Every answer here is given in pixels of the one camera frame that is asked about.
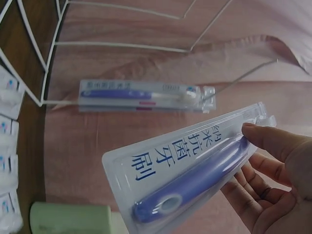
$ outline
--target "blue toothbrush handle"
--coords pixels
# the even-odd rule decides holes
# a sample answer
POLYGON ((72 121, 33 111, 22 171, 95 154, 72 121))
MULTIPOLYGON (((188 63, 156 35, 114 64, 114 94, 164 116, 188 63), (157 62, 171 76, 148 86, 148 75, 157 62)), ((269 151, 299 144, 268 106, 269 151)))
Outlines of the blue toothbrush handle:
POLYGON ((81 92, 84 98, 119 98, 119 99, 142 99, 150 100, 151 92, 140 90, 125 90, 125 89, 108 89, 108 90, 90 90, 81 92))
POLYGON ((241 135, 225 140, 222 145, 220 151, 136 202, 135 219, 141 223, 159 220, 210 189, 245 159, 249 142, 241 135))

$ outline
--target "toothbrush head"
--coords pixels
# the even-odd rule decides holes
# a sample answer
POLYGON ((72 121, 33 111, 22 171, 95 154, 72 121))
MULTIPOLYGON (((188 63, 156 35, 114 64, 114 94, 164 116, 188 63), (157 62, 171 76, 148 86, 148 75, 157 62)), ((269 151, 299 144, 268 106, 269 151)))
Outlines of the toothbrush head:
POLYGON ((199 89, 197 90, 187 90, 184 94, 181 95, 180 100, 187 104, 198 104, 201 100, 201 92, 199 89))

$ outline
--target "toothbrush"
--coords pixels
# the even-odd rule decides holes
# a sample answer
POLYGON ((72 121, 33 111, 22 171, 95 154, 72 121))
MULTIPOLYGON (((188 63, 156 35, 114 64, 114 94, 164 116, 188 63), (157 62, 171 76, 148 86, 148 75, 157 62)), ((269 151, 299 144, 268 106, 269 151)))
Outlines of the toothbrush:
POLYGON ((162 188, 136 202, 134 218, 141 223, 162 219, 217 184, 228 172, 239 165, 249 148, 242 134, 225 139, 224 147, 162 188))
POLYGON ((151 100, 151 99, 168 99, 177 100, 186 103, 197 103, 200 99, 200 94, 186 91, 180 95, 161 94, 155 92, 141 91, 141 90, 90 90, 81 92, 81 96, 84 98, 118 98, 118 99, 139 99, 139 100, 151 100))

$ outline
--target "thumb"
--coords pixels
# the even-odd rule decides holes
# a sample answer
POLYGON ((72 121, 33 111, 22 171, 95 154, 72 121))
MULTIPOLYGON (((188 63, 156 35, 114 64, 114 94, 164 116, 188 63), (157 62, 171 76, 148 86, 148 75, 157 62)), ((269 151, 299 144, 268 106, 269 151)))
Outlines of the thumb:
POLYGON ((255 146, 268 151, 273 157, 285 162, 287 157, 302 143, 311 140, 307 136, 292 134, 277 128, 260 127, 244 123, 243 135, 255 146))

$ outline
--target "finger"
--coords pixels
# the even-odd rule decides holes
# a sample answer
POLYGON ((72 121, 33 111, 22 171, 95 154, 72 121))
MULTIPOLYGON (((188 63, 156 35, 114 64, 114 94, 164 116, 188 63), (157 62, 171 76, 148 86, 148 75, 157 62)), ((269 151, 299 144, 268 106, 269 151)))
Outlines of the finger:
POLYGON ((254 200, 261 200, 252 186, 247 182, 242 170, 240 169, 235 175, 237 182, 253 197, 254 200))
POLYGON ((246 178, 246 181, 250 184, 253 190, 258 194, 261 200, 266 200, 272 204, 277 203, 281 196, 286 192, 281 189, 272 189, 264 179, 259 176, 250 163, 246 163, 242 167, 242 172, 246 178))
POLYGON ((263 208, 253 197, 233 178, 221 189, 235 212, 239 215, 245 226, 252 232, 254 224, 263 212, 263 208))
POLYGON ((281 162, 285 162, 289 154, 299 145, 311 140, 307 136, 292 134, 272 127, 260 127, 251 123, 244 123, 242 132, 252 144, 268 151, 281 162))
POLYGON ((284 163, 265 157, 259 153, 254 153, 254 155, 249 159, 249 162, 255 170, 265 174, 277 183, 288 187, 292 186, 286 173, 284 163))

